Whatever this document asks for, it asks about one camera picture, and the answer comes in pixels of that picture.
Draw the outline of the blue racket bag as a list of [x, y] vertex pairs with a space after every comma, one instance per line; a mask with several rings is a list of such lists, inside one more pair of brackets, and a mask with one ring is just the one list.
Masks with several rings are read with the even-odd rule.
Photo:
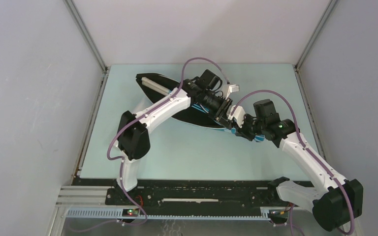
[[[171, 91], [176, 88], [179, 85], [179, 82], [176, 80], [173, 80], [171, 78], [168, 78], [164, 75], [157, 74], [157, 73], [140, 73], [136, 75], [136, 82], [140, 86], [140, 88], [145, 93], [146, 97], [152, 102], [156, 103], [159, 100], [161, 100], [165, 95], [162, 95], [160, 93], [157, 93], [156, 91], [145, 87], [142, 85], [142, 78], [147, 77], [150, 80], [170, 89]], [[206, 106], [199, 106], [197, 104], [193, 104], [191, 107], [176, 113], [172, 116], [173, 119], [176, 119], [180, 122], [187, 123], [190, 125], [203, 127], [207, 129], [212, 129], [216, 131], [223, 131], [227, 133], [235, 134], [235, 128], [227, 129], [220, 124], [218, 124], [216, 121], [210, 119], [207, 115], [207, 112], [209, 109]]]

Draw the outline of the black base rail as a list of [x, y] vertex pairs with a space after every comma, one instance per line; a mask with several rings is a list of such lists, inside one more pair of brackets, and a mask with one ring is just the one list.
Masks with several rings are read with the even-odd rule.
[[124, 193], [107, 190], [108, 206], [142, 206], [150, 215], [261, 216], [265, 207], [287, 209], [265, 180], [139, 180]]

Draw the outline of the aluminium frame post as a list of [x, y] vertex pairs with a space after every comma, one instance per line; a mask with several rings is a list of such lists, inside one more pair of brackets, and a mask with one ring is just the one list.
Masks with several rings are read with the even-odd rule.
[[75, 2], [73, 0], [63, 0], [64, 4], [67, 7], [67, 10], [71, 14], [71, 17], [75, 24], [77, 25], [79, 32], [81, 33], [83, 39], [85, 40], [87, 46], [89, 47], [93, 57], [95, 58], [98, 66], [100, 67], [103, 73], [106, 73], [108, 70], [108, 66], [104, 62], [102, 55], [97, 48], [97, 45], [88, 30], [83, 17], [81, 16], [79, 9], [77, 8]]
[[305, 60], [307, 59], [309, 53], [311, 52], [314, 44], [316, 43], [319, 35], [323, 31], [326, 23], [329, 21], [331, 15], [333, 14], [335, 8], [337, 7], [339, 0], [330, 0], [326, 9], [324, 10], [321, 18], [319, 19], [310, 39], [308, 40], [303, 52], [301, 53], [297, 63], [295, 64], [295, 69], [297, 71], [303, 66]]

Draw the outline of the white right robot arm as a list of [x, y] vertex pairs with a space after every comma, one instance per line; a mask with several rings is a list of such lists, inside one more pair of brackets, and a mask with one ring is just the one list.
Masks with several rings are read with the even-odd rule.
[[253, 107], [255, 116], [237, 105], [228, 111], [236, 134], [249, 139], [263, 135], [292, 158], [312, 183], [312, 187], [304, 187], [281, 177], [271, 184], [267, 201], [274, 206], [284, 201], [293, 203], [311, 212], [317, 223], [329, 232], [361, 216], [362, 184], [356, 179], [348, 180], [331, 167], [296, 130], [293, 121], [280, 119], [271, 100], [260, 100]]

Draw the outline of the blue racket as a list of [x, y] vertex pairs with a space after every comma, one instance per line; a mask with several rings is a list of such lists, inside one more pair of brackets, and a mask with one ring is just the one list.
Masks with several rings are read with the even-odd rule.
[[171, 92], [170, 89], [168, 89], [168, 88], [166, 88], [166, 87], [164, 87], [164, 86], [162, 86], [162, 85], [160, 85], [160, 84], [158, 84], [158, 83], [150, 80], [147, 77], [143, 77], [141, 80], [142, 80], [142, 85], [143, 86], [148, 87], [148, 88], [156, 91], [157, 93], [160, 93], [160, 94], [166, 96], [166, 95], [168, 95]]

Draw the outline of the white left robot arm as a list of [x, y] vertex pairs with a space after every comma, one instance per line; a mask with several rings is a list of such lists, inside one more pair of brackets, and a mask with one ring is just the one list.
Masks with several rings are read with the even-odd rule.
[[192, 106], [205, 108], [204, 116], [213, 124], [231, 129], [228, 111], [230, 95], [239, 91], [239, 86], [224, 83], [220, 77], [206, 69], [201, 76], [183, 79], [180, 82], [157, 73], [140, 73], [136, 81], [145, 94], [154, 92], [159, 97], [153, 104], [139, 112], [122, 114], [118, 132], [112, 145], [121, 151], [120, 173], [117, 183], [120, 189], [117, 199], [124, 205], [135, 201], [137, 173], [140, 160], [151, 148], [150, 134], [163, 122], [177, 113], [185, 113]]

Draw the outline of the aluminium frame post left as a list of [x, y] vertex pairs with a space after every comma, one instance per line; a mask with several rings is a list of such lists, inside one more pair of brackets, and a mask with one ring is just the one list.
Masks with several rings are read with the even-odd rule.
[[100, 67], [103, 73], [106, 73], [108, 70], [108, 66], [104, 62], [102, 55], [97, 48], [97, 45], [88, 30], [83, 17], [81, 16], [79, 9], [77, 8], [75, 2], [73, 0], [63, 0], [64, 4], [67, 7], [67, 10], [71, 14], [71, 17], [75, 24], [77, 25], [79, 32], [81, 33], [83, 39], [85, 40], [87, 46], [89, 47], [93, 57], [95, 58], [98, 66]]

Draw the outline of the aluminium frame post right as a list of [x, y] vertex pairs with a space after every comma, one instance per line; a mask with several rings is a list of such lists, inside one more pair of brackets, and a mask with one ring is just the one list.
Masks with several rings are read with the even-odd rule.
[[307, 59], [309, 53], [311, 52], [314, 44], [316, 43], [319, 35], [323, 31], [326, 23], [329, 21], [331, 15], [333, 14], [335, 8], [337, 7], [339, 0], [330, 0], [326, 9], [324, 10], [321, 18], [319, 19], [310, 39], [308, 40], [303, 52], [301, 53], [297, 63], [295, 64], [295, 69], [297, 71], [303, 66], [305, 60]]

